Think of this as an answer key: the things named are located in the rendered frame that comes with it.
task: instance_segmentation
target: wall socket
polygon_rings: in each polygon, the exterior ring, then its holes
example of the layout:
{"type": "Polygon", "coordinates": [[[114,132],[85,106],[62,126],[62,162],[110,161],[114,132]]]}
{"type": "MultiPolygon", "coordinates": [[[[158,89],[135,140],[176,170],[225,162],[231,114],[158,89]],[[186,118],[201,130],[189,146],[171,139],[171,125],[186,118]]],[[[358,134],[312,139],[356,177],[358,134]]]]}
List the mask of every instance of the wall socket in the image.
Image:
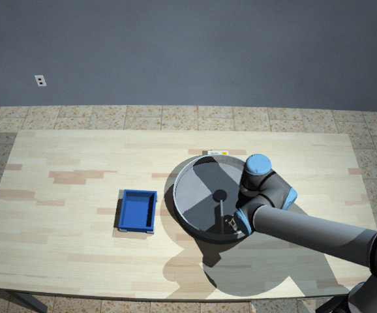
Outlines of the wall socket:
{"type": "Polygon", "coordinates": [[[45,78],[43,75],[35,75],[35,80],[37,81],[39,87],[46,86],[45,78]]]}

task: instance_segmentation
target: blue tray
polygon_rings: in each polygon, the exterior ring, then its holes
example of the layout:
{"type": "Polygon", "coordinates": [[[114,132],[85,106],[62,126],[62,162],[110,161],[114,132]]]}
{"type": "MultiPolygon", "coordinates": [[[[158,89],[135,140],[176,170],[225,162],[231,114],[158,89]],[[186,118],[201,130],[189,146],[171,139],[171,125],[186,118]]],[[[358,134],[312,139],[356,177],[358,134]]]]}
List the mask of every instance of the blue tray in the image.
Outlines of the blue tray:
{"type": "Polygon", "coordinates": [[[119,230],[154,233],[156,202],[156,191],[125,189],[119,230]]]}

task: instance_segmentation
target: table top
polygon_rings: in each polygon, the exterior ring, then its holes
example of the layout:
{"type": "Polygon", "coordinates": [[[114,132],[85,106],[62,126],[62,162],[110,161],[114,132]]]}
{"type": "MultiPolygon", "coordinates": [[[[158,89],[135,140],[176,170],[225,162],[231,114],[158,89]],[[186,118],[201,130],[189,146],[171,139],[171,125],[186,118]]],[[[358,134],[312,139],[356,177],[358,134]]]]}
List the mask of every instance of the table top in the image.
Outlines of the table top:
{"type": "Polygon", "coordinates": [[[347,134],[21,130],[0,182],[0,288],[259,299],[345,294],[370,276],[262,233],[232,245],[189,236],[173,214],[173,184],[206,150],[266,155],[298,193],[290,211],[377,230],[347,134]],[[117,229],[124,189],[157,191],[153,235],[117,229]]]}

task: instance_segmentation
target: circular bin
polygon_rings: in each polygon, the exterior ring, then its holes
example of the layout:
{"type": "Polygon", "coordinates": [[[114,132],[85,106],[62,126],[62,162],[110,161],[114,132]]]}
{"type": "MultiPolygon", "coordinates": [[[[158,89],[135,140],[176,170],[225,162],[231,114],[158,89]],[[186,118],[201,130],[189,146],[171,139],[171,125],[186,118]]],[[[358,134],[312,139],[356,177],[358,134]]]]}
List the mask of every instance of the circular bin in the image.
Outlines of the circular bin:
{"type": "Polygon", "coordinates": [[[244,164],[234,156],[207,155],[179,172],[173,188],[174,209],[190,235],[212,243],[234,243],[246,236],[231,223],[244,164]]]}

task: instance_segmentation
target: wooden table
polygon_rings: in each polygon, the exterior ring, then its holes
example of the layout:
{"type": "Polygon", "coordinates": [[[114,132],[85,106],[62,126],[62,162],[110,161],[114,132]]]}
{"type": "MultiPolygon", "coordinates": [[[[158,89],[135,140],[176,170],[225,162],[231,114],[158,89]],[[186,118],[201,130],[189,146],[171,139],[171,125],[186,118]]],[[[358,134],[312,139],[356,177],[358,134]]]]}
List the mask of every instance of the wooden table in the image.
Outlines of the wooden table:
{"type": "Polygon", "coordinates": [[[377,229],[346,134],[21,130],[0,182],[0,288],[233,301],[345,294],[370,276],[261,233],[194,240],[173,215],[172,186],[206,150],[264,154],[299,194],[290,211],[377,229]],[[153,235],[117,229],[124,189],[157,191],[153,235]]]}

